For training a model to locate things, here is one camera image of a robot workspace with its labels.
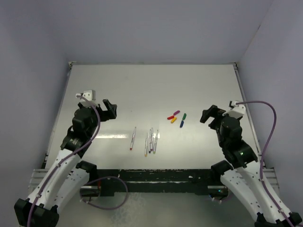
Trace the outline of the red white pen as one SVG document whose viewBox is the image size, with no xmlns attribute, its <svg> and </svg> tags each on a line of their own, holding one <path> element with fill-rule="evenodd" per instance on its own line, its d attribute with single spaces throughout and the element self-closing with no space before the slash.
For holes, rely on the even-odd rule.
<svg viewBox="0 0 303 227">
<path fill-rule="evenodd" d="M 135 135 L 136 135 L 136 127 L 134 128 L 134 131 L 133 131 L 133 134 L 132 134 L 132 139 L 131 139 L 131 143 L 130 143 L 130 150 L 133 149 L 134 140 L 135 140 Z"/>
</svg>

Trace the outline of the yellow white pen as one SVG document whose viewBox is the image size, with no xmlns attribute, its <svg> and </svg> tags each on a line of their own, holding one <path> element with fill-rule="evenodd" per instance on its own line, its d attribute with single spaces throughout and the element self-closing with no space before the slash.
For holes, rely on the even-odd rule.
<svg viewBox="0 0 303 227">
<path fill-rule="evenodd" d="M 144 156 L 147 157 L 149 152 L 149 133 L 146 133 Z"/>
</svg>

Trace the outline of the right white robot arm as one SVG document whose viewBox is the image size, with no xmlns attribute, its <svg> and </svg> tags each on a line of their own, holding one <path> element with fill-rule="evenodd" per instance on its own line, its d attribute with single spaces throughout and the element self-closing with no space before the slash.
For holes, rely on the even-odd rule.
<svg viewBox="0 0 303 227">
<path fill-rule="evenodd" d="M 242 138 L 243 102 L 231 101 L 228 111 L 212 105 L 202 111 L 201 123 L 209 118 L 225 159 L 211 166 L 211 181 L 225 185 L 242 203 L 256 227 L 299 227 L 303 219 L 279 198 L 266 178 L 263 160 Z"/>
</svg>

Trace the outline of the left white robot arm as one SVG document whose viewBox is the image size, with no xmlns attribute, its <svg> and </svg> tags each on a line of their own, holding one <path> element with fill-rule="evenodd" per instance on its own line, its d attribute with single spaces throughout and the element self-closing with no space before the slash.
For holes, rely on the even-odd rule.
<svg viewBox="0 0 303 227">
<path fill-rule="evenodd" d="M 97 166 L 82 157 L 98 134 L 101 122 L 116 118 L 116 104 L 103 100 L 107 110 L 82 98 L 61 149 L 40 184 L 28 197 L 18 199 L 14 210 L 23 227 L 54 227 L 69 200 L 80 188 L 97 181 Z"/>
</svg>

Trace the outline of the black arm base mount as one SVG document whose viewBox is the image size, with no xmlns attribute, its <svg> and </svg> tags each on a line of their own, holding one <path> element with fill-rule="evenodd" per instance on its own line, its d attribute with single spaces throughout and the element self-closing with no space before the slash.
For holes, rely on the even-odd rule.
<svg viewBox="0 0 303 227">
<path fill-rule="evenodd" d="M 84 189 L 86 195 L 114 196 L 116 192 L 141 193 L 192 193 L 226 197 L 228 189 L 219 180 L 212 177 L 210 169 L 97 169 L 89 181 L 101 177 L 114 176 L 119 179 L 105 179 L 101 183 L 92 183 L 91 192 Z"/>
</svg>

